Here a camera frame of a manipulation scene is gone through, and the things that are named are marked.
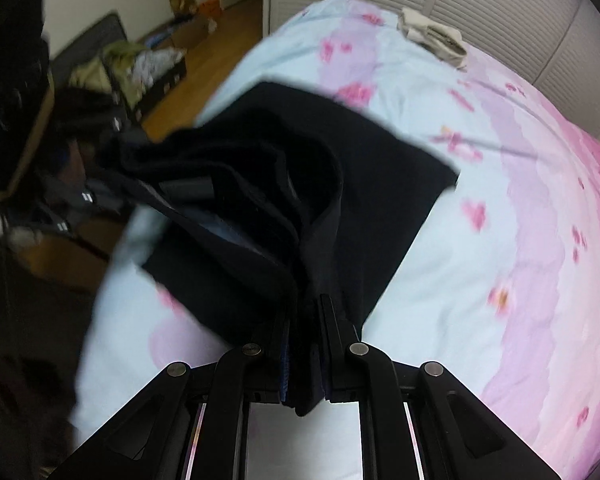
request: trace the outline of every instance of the metal screw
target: metal screw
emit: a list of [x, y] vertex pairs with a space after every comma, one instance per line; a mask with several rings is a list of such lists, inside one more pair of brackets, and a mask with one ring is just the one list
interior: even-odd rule
[[181, 375], [184, 375], [186, 371], [187, 365], [184, 363], [171, 363], [169, 366], [167, 366], [167, 373], [171, 377], [180, 377]]
[[437, 363], [435, 361], [429, 361], [427, 364], [424, 365], [424, 371], [426, 371], [426, 373], [430, 376], [439, 377], [440, 375], [442, 375], [442, 372], [445, 371], [445, 368], [440, 363]]
[[355, 355], [365, 355], [369, 352], [369, 347], [364, 343], [353, 343], [349, 347], [349, 351]]
[[242, 353], [245, 355], [258, 355], [260, 352], [262, 352], [262, 348], [256, 343], [247, 343], [242, 347]]

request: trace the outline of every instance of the gold plastic bag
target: gold plastic bag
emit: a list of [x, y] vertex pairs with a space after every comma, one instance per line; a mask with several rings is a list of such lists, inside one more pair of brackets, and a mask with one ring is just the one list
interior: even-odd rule
[[198, 12], [198, 3], [196, 0], [169, 0], [173, 15], [190, 16]]

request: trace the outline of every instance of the floor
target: floor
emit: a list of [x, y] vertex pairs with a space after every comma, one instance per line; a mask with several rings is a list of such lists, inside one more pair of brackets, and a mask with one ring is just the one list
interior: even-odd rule
[[[142, 124], [149, 138], [160, 141], [174, 129], [191, 126], [213, 92], [261, 38], [262, 0], [247, 0], [225, 10], [218, 19], [217, 30], [187, 52], [187, 77]], [[97, 220], [84, 225], [81, 234], [110, 253], [123, 227]], [[20, 256], [38, 276], [94, 292], [106, 271], [103, 261], [56, 237], [45, 238]]]

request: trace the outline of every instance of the bedsheet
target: bedsheet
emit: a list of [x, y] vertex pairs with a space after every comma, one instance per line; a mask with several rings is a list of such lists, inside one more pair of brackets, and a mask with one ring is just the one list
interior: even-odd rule
[[[600, 144], [469, 47], [466, 72], [359, 0], [309, 6], [257, 45], [198, 121], [261, 80], [330, 96], [459, 172], [363, 329], [396, 361], [443, 363], [564, 480], [600, 457]], [[83, 442], [176, 360], [227, 345], [140, 265], [166, 225], [139, 208], [96, 300], [72, 423]], [[248, 478], [362, 478], [355, 404], [252, 408]]]

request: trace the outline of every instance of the folded beige cloth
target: folded beige cloth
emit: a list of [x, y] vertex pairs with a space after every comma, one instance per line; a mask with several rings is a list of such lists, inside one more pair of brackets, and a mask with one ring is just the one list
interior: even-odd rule
[[398, 29], [407, 40], [423, 46], [438, 59], [456, 68], [464, 68], [466, 50], [462, 46], [462, 33], [456, 28], [442, 25], [417, 10], [404, 7], [398, 17]]

